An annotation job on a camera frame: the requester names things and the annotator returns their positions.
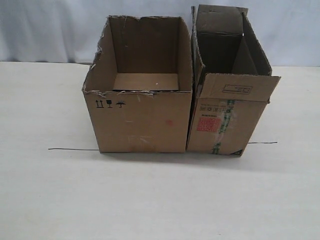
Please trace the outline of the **printed cardboard box with flaps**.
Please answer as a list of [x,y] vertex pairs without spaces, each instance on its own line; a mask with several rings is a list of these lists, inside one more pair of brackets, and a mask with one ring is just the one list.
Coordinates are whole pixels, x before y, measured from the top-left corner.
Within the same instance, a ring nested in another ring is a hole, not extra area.
[[280,81],[247,14],[237,6],[192,8],[188,152],[241,156]]

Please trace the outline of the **large open cardboard box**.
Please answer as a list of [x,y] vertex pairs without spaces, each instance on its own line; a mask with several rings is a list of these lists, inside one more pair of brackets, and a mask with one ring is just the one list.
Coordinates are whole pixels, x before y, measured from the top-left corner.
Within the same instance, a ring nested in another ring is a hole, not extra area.
[[107,18],[82,86],[100,152],[185,152],[192,92],[182,17]]

